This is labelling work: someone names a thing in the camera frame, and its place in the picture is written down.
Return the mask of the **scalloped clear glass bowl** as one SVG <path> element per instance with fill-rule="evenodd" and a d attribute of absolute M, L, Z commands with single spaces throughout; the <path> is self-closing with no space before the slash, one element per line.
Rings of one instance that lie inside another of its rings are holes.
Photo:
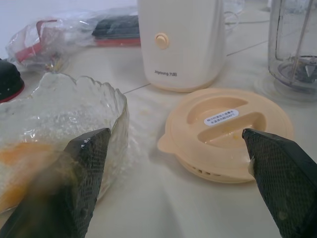
<path fill-rule="evenodd" d="M 110 129 L 99 197 L 116 180 L 127 155 L 126 97 L 108 83 L 46 73 L 26 98 L 0 104 L 0 213 L 16 207 L 30 181 L 74 138 Z"/>

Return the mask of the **black bundle with red base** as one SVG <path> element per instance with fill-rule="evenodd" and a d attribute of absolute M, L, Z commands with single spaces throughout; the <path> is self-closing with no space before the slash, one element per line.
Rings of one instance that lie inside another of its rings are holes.
<path fill-rule="evenodd" d="M 0 59 L 0 103 L 8 102 L 18 96 L 25 84 L 17 67 Z"/>

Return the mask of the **clear plastic bag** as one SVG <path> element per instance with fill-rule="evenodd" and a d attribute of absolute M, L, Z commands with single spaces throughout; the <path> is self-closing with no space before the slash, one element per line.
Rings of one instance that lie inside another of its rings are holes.
<path fill-rule="evenodd" d="M 139 45 L 137 8 L 128 6 L 36 20 L 12 36 L 6 51 L 8 61 L 21 70 L 58 73 L 84 47 Z"/>

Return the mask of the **cream blender base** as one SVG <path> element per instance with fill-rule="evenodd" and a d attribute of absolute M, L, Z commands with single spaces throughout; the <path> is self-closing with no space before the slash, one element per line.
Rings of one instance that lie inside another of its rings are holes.
<path fill-rule="evenodd" d="M 144 72 L 154 86 L 212 84 L 226 57 L 223 0 L 137 0 Z"/>

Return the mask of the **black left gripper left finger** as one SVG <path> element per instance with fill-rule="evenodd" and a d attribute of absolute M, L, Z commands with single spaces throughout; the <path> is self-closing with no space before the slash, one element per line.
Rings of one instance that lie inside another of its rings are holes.
<path fill-rule="evenodd" d="M 97 198 L 111 132 L 72 139 L 30 183 L 0 229 L 0 238 L 85 238 Z"/>

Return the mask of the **clear blender jar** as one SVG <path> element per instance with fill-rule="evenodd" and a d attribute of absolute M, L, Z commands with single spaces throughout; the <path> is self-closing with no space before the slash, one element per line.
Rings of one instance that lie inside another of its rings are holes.
<path fill-rule="evenodd" d="M 255 90 L 276 99 L 317 101 L 317 0 L 271 0 L 268 73 Z"/>

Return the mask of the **red plastic frame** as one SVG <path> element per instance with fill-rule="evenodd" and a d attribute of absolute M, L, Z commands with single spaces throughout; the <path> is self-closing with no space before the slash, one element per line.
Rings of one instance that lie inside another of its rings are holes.
<path fill-rule="evenodd" d="M 44 52 L 45 38 L 55 30 L 56 24 L 57 19 L 40 20 L 36 22 L 34 30 L 28 26 L 22 31 L 22 47 L 15 53 L 19 63 Z"/>

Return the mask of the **black and red flat case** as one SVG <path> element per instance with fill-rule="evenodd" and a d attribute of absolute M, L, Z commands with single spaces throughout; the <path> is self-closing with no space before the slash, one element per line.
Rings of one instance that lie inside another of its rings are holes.
<path fill-rule="evenodd" d="M 139 18 L 137 15 L 122 15 L 102 19 L 94 28 L 92 36 L 97 46 L 140 46 Z"/>

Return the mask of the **cream blender lid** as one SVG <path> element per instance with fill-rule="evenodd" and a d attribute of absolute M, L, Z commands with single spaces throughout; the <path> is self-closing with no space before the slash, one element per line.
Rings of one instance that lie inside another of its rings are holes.
<path fill-rule="evenodd" d="M 208 88 L 186 95 L 169 114 L 158 149 L 176 156 L 191 173 L 220 183 L 244 183 L 249 154 L 246 128 L 288 139 L 294 137 L 287 113 L 259 94 L 229 88 Z"/>

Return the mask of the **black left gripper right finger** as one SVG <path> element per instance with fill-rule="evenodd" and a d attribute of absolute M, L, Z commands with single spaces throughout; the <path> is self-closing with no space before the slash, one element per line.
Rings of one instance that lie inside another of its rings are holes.
<path fill-rule="evenodd" d="M 249 172 L 282 238 L 317 238 L 317 163 L 294 141 L 242 132 Z"/>

